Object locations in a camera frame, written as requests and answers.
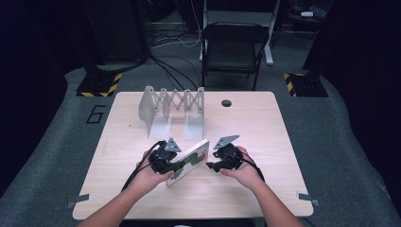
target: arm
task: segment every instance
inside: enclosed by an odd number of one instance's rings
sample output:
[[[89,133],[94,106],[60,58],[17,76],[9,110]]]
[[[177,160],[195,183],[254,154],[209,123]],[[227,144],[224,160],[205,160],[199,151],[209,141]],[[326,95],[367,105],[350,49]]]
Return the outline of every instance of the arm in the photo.
[[[238,149],[248,154],[246,149],[242,147],[238,147]],[[244,155],[244,158],[251,162],[251,159],[247,157],[247,155]],[[253,192],[259,202],[268,226],[303,226],[280,199],[278,199],[269,186],[260,179],[256,170],[251,165],[242,163],[239,169],[221,169],[220,173],[236,178],[239,183]]]
[[[146,159],[141,166],[146,165],[148,165],[148,159]],[[153,190],[157,184],[170,178],[173,174],[173,171],[169,171],[166,174],[160,175],[155,173],[150,166],[145,167],[138,172],[124,191],[94,212],[78,226],[119,226],[139,199]]]

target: desk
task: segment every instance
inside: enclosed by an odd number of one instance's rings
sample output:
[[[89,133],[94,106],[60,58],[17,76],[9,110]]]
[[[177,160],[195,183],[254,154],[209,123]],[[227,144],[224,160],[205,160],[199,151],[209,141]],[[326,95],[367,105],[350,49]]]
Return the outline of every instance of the desk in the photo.
[[[127,178],[157,140],[148,139],[147,126],[139,119],[142,92],[123,92],[115,97],[80,195],[75,219],[84,219],[115,197]],[[229,99],[233,105],[223,107]],[[248,150],[262,170],[267,184],[298,217],[310,216],[310,201],[301,201],[297,192],[307,194],[305,182],[288,138],[277,101],[270,92],[205,92],[204,133],[210,140],[208,162],[222,136],[239,134],[233,144]],[[183,112],[173,111],[170,136],[182,150],[199,141],[183,140]],[[256,198],[235,179],[222,176],[206,165],[198,166],[171,186],[160,183],[137,202],[126,218],[256,218],[263,217]]]

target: gray carpet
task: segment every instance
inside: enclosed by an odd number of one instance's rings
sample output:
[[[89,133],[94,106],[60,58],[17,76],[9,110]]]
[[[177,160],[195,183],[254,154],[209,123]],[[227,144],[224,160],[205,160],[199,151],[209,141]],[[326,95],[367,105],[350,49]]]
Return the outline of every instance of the gray carpet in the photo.
[[[371,167],[354,137],[346,107],[337,90],[324,78],[328,98],[291,97],[284,73],[302,73],[312,41],[305,35],[281,34],[272,49],[274,66],[262,64],[258,91],[274,92],[289,138],[304,175],[306,187],[321,206],[308,219],[316,226],[401,226],[400,217],[386,194],[380,175]],[[181,44],[151,50],[193,79],[201,75],[200,44]],[[66,202],[76,197],[83,184],[97,141],[113,104],[111,97],[77,97],[85,72],[77,69],[65,77],[68,91],[42,142],[0,200],[0,226],[74,226],[73,209]],[[175,74],[186,88],[193,86]],[[247,90],[253,78],[207,78],[205,91]],[[174,89],[166,73],[151,60],[123,74],[116,92]],[[95,105],[104,112],[99,124],[85,124]]]

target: black curtain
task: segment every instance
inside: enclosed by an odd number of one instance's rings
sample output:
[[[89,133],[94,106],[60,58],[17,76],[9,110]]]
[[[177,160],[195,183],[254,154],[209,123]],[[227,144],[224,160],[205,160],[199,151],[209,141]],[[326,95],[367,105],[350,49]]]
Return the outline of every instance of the black curtain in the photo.
[[[305,62],[339,90],[401,214],[401,3],[334,0]]]
[[[101,62],[93,32],[78,0],[3,1],[0,8],[0,195],[39,144],[60,107],[64,75],[82,67],[68,21]]]

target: yellow and black hazard tape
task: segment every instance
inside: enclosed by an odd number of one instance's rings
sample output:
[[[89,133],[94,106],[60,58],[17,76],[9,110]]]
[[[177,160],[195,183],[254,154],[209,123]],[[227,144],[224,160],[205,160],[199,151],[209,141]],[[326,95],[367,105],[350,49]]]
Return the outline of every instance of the yellow and black hazard tape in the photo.
[[[297,96],[294,90],[294,86],[292,85],[291,79],[289,78],[289,75],[294,75],[294,76],[304,76],[305,74],[284,74],[284,79],[286,80],[287,88],[289,91],[289,94],[291,96]]]
[[[121,80],[121,74],[115,76],[112,86],[106,93],[90,93],[90,92],[77,92],[77,96],[112,96],[115,89],[117,89],[118,82]]]

